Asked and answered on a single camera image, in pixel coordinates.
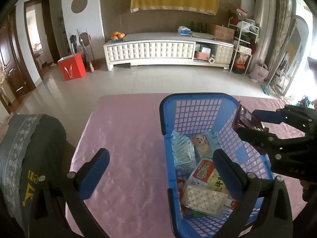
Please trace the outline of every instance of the grey curtain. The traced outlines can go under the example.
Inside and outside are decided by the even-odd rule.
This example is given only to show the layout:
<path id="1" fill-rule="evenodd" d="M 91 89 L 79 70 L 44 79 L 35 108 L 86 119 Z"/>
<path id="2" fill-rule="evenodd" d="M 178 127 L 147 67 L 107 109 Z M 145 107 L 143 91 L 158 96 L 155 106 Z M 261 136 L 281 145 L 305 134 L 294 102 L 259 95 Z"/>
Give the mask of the grey curtain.
<path id="1" fill-rule="evenodd" d="M 286 41 L 288 42 L 287 39 L 287 33 L 290 27 L 290 22 L 291 22 L 291 17 L 292 17 L 292 5 L 293 5 L 293 0 L 279 0 L 279 7 L 277 11 L 278 18 L 278 27 L 276 31 L 276 37 L 275 37 L 275 46 L 274 50 L 272 52 L 271 59 L 268 64 L 268 71 L 269 75 L 267 77 L 268 80 L 271 79 L 272 75 L 274 75 L 278 63 L 280 60 L 280 52 L 281 48 L 283 46 L 283 43 Z"/>

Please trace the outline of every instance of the basket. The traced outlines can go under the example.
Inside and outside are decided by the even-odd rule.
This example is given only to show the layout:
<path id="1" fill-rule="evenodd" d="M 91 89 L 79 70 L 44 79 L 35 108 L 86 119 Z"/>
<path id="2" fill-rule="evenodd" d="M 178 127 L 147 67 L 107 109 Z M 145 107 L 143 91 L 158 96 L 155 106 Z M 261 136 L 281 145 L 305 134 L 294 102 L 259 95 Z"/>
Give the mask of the basket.
<path id="1" fill-rule="evenodd" d="M 267 156 L 260 155 L 249 143 L 241 141 L 232 129 L 238 101 L 222 93 L 173 94 L 160 104 L 161 129 L 164 135 L 168 174 L 168 199 L 172 231 L 175 237 L 213 237 L 228 219 L 232 210 L 226 209 L 220 217 L 182 216 L 176 179 L 184 175 L 175 170 L 171 133 L 173 130 L 192 137 L 198 133 L 216 131 L 223 150 L 245 172 L 254 172 L 259 178 L 274 179 Z M 263 198 L 258 198 L 246 228 L 256 219 Z"/>

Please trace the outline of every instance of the pink tablecloth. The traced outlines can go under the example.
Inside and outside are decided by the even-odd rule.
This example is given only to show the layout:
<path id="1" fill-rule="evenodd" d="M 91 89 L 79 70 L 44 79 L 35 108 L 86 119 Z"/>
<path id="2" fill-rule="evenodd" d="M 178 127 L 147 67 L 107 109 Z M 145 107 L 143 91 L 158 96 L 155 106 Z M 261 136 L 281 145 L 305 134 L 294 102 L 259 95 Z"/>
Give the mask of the pink tablecloth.
<path id="1" fill-rule="evenodd" d="M 167 94 L 101 97 L 91 113 L 72 159 L 71 171 L 100 149 L 110 152 L 110 165 L 86 205 L 111 238 L 174 237 L 167 201 L 165 150 L 159 104 Z M 277 99 L 235 97 L 250 111 L 284 107 Z M 288 125 L 270 125 L 280 138 L 301 136 Z M 285 178 L 293 217 L 304 207 L 299 181 Z M 80 234 L 69 211 L 67 220 Z"/>

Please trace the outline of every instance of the shopping bag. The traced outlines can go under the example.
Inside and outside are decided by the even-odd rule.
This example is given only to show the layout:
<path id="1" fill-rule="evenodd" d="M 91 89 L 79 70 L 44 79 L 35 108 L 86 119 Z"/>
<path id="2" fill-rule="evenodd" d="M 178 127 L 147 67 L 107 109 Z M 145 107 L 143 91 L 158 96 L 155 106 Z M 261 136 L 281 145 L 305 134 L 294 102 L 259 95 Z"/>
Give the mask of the shopping bag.
<path id="1" fill-rule="evenodd" d="M 250 78 L 256 80 L 257 82 L 263 82 L 268 76 L 267 66 L 265 64 L 256 64 L 250 73 Z"/>

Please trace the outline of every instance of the brown wall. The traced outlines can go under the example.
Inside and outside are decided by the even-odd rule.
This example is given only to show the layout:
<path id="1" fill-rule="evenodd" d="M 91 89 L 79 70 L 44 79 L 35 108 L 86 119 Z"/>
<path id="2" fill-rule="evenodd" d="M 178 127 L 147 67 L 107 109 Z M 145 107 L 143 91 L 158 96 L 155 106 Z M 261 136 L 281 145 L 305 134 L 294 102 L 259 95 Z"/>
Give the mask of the brown wall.
<path id="1" fill-rule="evenodd" d="M 227 25 L 229 10 L 240 6 L 240 0 L 220 0 L 216 16 L 197 12 L 152 10 L 130 12 L 131 0 L 100 0 L 101 16 L 106 41 L 114 31 L 125 34 L 142 32 L 176 32 L 178 26 L 194 22 Z"/>

